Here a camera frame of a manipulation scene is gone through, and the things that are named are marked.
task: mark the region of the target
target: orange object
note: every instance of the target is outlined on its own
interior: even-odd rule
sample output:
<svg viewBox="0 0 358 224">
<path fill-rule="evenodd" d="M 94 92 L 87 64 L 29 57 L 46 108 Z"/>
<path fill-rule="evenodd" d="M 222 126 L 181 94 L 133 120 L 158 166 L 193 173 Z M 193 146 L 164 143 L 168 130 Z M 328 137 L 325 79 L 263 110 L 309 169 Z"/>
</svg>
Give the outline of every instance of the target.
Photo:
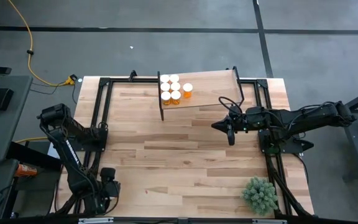
<svg viewBox="0 0 358 224">
<path fill-rule="evenodd" d="M 161 93 L 162 104 L 169 105 L 171 103 L 170 98 L 171 98 L 171 93 L 169 93 L 168 91 L 164 91 Z"/>
<path fill-rule="evenodd" d="M 170 84 L 179 82 L 179 75 L 176 75 L 176 74 L 170 75 L 169 82 L 170 82 Z"/>
<path fill-rule="evenodd" d="M 37 175 L 37 169 L 23 164 L 19 164 L 15 173 L 15 177 L 28 177 L 34 175 Z"/>
<path fill-rule="evenodd" d="M 171 94 L 173 91 L 179 91 L 180 90 L 180 84 L 179 83 L 172 83 L 171 84 Z"/>
<path fill-rule="evenodd" d="M 171 89 L 171 86 L 168 83 L 161 84 L 161 91 L 169 91 L 169 89 Z"/>
<path fill-rule="evenodd" d="M 168 83 L 169 82 L 169 75 L 161 75 L 160 76 L 160 81 L 162 83 Z"/>
<path fill-rule="evenodd" d="M 173 91 L 171 93 L 171 99 L 172 99 L 172 103 L 174 105 L 179 105 L 180 104 L 180 92 L 179 91 Z"/>
<path fill-rule="evenodd" d="M 190 83 L 186 83 L 183 85 L 183 96 L 185 98 L 191 97 L 191 91 L 193 90 L 193 85 Z"/>
</svg>

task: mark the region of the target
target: wooden tabletop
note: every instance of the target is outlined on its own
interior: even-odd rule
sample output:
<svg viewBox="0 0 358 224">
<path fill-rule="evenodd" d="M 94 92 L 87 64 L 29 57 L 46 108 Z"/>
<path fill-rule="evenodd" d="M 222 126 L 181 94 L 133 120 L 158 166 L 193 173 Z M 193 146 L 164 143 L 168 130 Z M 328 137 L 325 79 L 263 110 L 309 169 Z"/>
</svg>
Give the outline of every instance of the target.
<svg viewBox="0 0 358 224">
<path fill-rule="evenodd" d="M 91 123 L 99 78 L 83 79 L 75 119 L 85 127 Z M 273 108 L 289 109 L 283 79 L 268 79 L 268 85 Z M 255 106 L 254 89 L 246 84 L 242 89 L 245 111 Z M 257 133 L 239 133 L 236 144 L 229 146 L 226 135 L 211 128 L 211 123 L 227 115 L 221 105 L 164 113 L 165 121 L 161 121 L 157 83 L 114 84 L 108 143 L 100 167 L 116 168 L 116 180 L 122 185 L 118 206 L 109 216 L 258 217 L 241 199 L 250 178 L 267 176 Z M 283 155 L 283 163 L 289 189 L 313 213 L 302 163 L 291 154 Z M 59 207 L 70 195 L 63 171 Z M 283 210 L 280 190 L 278 196 Z"/>
<path fill-rule="evenodd" d="M 180 99 L 179 105 L 162 105 L 162 109 L 186 108 L 192 106 L 220 105 L 220 96 L 228 97 L 236 103 L 241 102 L 241 93 L 234 70 L 212 72 L 192 72 L 176 74 L 179 76 L 180 90 L 183 96 L 183 85 L 193 85 L 192 97 Z"/>
</svg>

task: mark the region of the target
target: orange cup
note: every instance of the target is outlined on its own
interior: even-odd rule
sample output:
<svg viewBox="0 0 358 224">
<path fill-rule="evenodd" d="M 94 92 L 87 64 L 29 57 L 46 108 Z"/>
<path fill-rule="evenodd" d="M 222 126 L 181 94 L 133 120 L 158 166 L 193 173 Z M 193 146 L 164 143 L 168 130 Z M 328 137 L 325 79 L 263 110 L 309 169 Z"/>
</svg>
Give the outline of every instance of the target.
<svg viewBox="0 0 358 224">
<path fill-rule="evenodd" d="M 161 102 L 163 105 L 169 105 L 171 103 L 171 93 L 164 91 L 161 93 Z"/>
<path fill-rule="evenodd" d="M 169 91 L 170 92 L 170 88 L 171 88 L 171 86 L 168 83 L 162 83 L 161 84 L 161 91 L 162 92 L 164 92 L 164 91 Z"/>
<path fill-rule="evenodd" d="M 179 82 L 179 75 L 176 75 L 176 74 L 170 75 L 169 76 L 169 82 L 171 84 L 175 83 L 175 82 Z"/>
<path fill-rule="evenodd" d="M 161 75 L 160 76 L 160 81 L 162 82 L 162 83 L 167 83 L 167 82 L 169 82 L 169 75 Z"/>
<path fill-rule="evenodd" d="M 174 105 L 179 105 L 180 104 L 180 92 L 179 91 L 173 91 L 171 93 L 171 99 L 172 99 L 172 103 Z"/>
<path fill-rule="evenodd" d="M 172 83 L 171 84 L 171 92 L 179 91 L 179 90 L 180 90 L 180 84 L 179 83 Z"/>
<path fill-rule="evenodd" d="M 183 96 L 185 98 L 191 97 L 191 91 L 193 91 L 193 85 L 190 83 L 186 83 L 183 85 Z"/>
</svg>

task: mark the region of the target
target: metal bracket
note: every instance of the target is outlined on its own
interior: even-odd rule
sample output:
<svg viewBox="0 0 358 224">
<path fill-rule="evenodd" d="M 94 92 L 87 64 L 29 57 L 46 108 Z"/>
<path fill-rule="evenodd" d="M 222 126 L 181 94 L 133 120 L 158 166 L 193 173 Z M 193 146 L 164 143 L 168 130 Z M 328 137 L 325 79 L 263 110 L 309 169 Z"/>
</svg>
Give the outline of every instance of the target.
<svg viewBox="0 0 358 224">
<path fill-rule="evenodd" d="M 135 76 L 137 76 L 136 71 L 135 71 L 135 70 L 132 70 L 132 71 L 131 71 L 131 74 L 129 75 L 128 81 L 129 81 L 129 82 L 133 82 Z"/>
<path fill-rule="evenodd" d="M 254 219 L 253 224 L 287 224 L 286 220 Z"/>
<path fill-rule="evenodd" d="M 160 71 L 157 71 L 157 87 L 158 87 L 158 107 L 160 108 L 161 120 L 164 121 L 164 110 L 161 104 L 161 86 L 160 86 Z"/>
<path fill-rule="evenodd" d="M 237 67 L 233 66 L 232 70 L 234 71 L 234 74 L 236 75 L 237 84 L 239 85 L 240 95 L 241 95 L 241 102 L 239 103 L 239 106 L 241 106 L 241 104 L 244 102 L 244 93 L 242 92 L 241 79 L 240 79 L 239 71 L 237 70 Z"/>
<path fill-rule="evenodd" d="M 257 79 L 256 82 L 263 88 L 268 88 L 266 79 Z"/>
<path fill-rule="evenodd" d="M 259 139 L 260 151 L 262 153 L 267 153 L 267 154 L 278 154 L 278 153 L 298 154 L 313 147 L 313 143 L 308 141 L 303 142 L 301 139 L 300 140 L 289 139 L 283 142 L 279 146 L 274 146 L 270 144 L 270 131 L 268 129 L 259 130 L 258 139 Z"/>
<path fill-rule="evenodd" d="M 80 144 L 76 141 L 70 141 L 70 144 L 73 146 L 74 151 L 79 152 L 103 152 L 106 147 L 108 130 L 99 129 L 100 139 L 98 142 L 89 142 Z"/>
<path fill-rule="evenodd" d="M 189 224 L 189 219 L 187 218 L 178 218 L 177 224 Z"/>
<path fill-rule="evenodd" d="M 110 78 L 100 78 L 99 86 L 105 86 L 110 81 Z"/>
<path fill-rule="evenodd" d="M 80 218 L 78 224 L 113 223 L 114 217 L 109 218 Z"/>
</svg>

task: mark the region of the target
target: wooden tray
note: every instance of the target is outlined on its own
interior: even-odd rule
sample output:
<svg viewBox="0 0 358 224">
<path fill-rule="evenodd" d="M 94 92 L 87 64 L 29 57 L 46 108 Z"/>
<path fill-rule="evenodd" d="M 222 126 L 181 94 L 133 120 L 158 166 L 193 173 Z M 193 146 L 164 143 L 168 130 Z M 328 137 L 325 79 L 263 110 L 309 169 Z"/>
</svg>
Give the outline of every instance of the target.
<svg viewBox="0 0 358 224">
<path fill-rule="evenodd" d="M 236 71 L 222 70 L 212 72 L 181 73 L 179 83 L 182 97 L 179 105 L 162 105 L 163 110 L 175 108 L 187 108 L 193 106 L 219 105 L 218 98 L 225 96 L 236 103 L 242 101 L 240 88 L 237 82 Z M 193 85 L 193 92 L 190 98 L 183 97 L 182 86 L 186 83 Z"/>
</svg>

